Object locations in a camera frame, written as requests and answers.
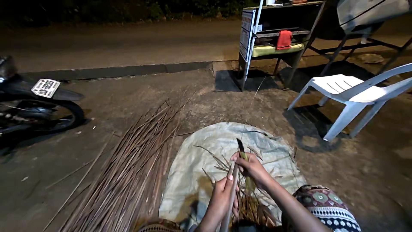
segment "tarp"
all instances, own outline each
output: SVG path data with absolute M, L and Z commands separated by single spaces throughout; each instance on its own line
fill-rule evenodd
M 201 221 L 213 190 L 202 168 L 216 180 L 227 174 L 215 168 L 216 160 L 203 148 L 225 162 L 222 156 L 229 160 L 238 150 L 236 138 L 241 138 L 246 152 L 250 152 L 250 146 L 260 153 L 265 169 L 290 193 L 306 184 L 291 158 L 293 149 L 281 137 L 274 137 L 250 125 L 217 123 L 184 140 L 170 169 L 159 209 L 160 218 L 184 222 L 186 229 Z M 258 189 L 255 193 L 264 199 L 261 203 L 267 205 L 280 222 L 281 211 L 273 200 L 265 198 Z
M 382 0 L 340 0 L 337 6 L 339 24 L 344 24 L 354 17 L 372 8 Z M 386 0 L 358 18 L 342 25 L 345 31 L 351 31 L 358 25 L 379 23 L 389 18 L 400 16 L 411 10 L 408 0 Z

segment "motorcycle tire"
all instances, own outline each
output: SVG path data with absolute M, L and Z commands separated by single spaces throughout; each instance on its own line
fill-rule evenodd
M 84 112 L 82 108 L 77 105 L 74 102 L 71 101 L 64 101 L 64 100 L 53 100 L 53 99 L 48 99 L 48 98 L 33 98 L 33 97 L 28 97 L 28 96 L 16 96 L 16 97 L 11 97 L 8 100 L 37 100 L 37 101 L 42 101 L 42 102 L 50 102 L 55 105 L 59 105 L 61 107 L 66 108 L 71 112 L 71 114 L 74 117 L 74 121 L 70 124 L 67 125 L 66 127 L 62 128 L 56 128 L 56 129 L 42 129 L 42 128 L 31 128 L 29 130 L 36 132 L 37 134 L 40 135 L 45 135 L 45 134 L 53 134 L 53 133 L 58 133 L 58 132 L 63 132 L 66 130 L 73 129 L 75 127 L 80 126 L 81 124 L 84 123 Z
M 37 132 L 37 133 L 44 133 L 44 134 L 53 134 L 53 133 L 58 133 L 58 132 L 63 132 L 66 130 L 70 130 L 73 128 L 76 128 L 78 126 L 80 126 L 81 124 L 84 123 L 84 112 L 82 110 L 82 108 L 77 105 L 74 102 L 71 101 L 60 101 L 60 100 L 44 100 L 42 99 L 42 101 L 44 102 L 50 102 L 56 105 L 59 105 L 61 107 L 64 107 L 66 109 L 68 109 L 74 116 L 74 121 L 73 123 L 71 123 L 70 125 L 64 127 L 64 128 L 59 128 L 59 129 L 55 129 L 55 130 L 41 130 L 41 129 L 33 129 L 33 131 Z

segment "white plastic chair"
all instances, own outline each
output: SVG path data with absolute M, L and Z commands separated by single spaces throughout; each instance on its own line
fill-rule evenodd
M 412 77 L 383 88 L 375 85 L 391 76 L 410 71 L 412 71 L 412 63 L 388 70 L 366 81 L 342 74 L 315 77 L 300 91 L 299 95 L 290 104 L 288 110 L 296 104 L 309 86 L 314 87 L 325 95 L 319 101 L 320 106 L 323 106 L 329 98 L 345 104 L 346 106 L 342 113 L 325 137 L 323 137 L 323 140 L 332 141 L 367 105 L 374 105 L 353 131 L 351 131 L 350 136 L 354 137 L 372 119 L 386 101 L 412 87 Z

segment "bush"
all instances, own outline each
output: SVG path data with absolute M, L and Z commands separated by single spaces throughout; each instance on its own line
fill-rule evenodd
M 0 26 L 48 26 L 51 23 L 137 22 L 181 19 L 184 12 L 202 17 L 240 16 L 257 0 L 2 0 Z

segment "license plate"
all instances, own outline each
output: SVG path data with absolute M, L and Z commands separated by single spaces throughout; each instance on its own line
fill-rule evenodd
M 40 79 L 31 89 L 37 96 L 51 98 L 60 85 L 60 81 Z

